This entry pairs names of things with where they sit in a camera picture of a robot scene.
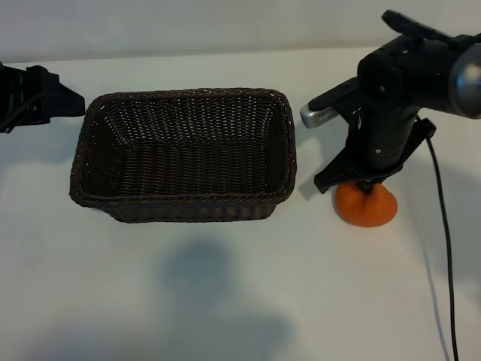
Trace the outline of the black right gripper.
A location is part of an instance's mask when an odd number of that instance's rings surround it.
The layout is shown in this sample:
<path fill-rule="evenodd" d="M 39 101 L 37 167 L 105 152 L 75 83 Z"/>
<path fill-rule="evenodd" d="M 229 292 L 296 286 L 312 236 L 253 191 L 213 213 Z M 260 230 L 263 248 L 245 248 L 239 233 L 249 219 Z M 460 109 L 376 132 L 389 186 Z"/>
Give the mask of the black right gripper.
<path fill-rule="evenodd" d="M 324 194 L 331 187 L 354 184 L 364 194 L 379 194 L 383 181 L 398 173 L 413 152 L 436 132 L 435 125 L 417 114 L 396 116 L 381 122 L 361 111 L 349 123 L 344 148 L 314 183 Z"/>

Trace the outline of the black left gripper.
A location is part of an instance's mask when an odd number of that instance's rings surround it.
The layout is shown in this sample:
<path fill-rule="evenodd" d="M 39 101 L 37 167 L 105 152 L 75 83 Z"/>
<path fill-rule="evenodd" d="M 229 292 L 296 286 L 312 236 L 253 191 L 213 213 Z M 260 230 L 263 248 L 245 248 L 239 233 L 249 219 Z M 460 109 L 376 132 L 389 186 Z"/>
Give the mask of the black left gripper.
<path fill-rule="evenodd" d="M 1 133 L 50 123 L 55 117 L 84 116 L 84 97 L 59 85 L 59 76 L 40 65 L 22 70 L 1 64 Z M 44 90 L 55 92 L 46 95 Z"/>

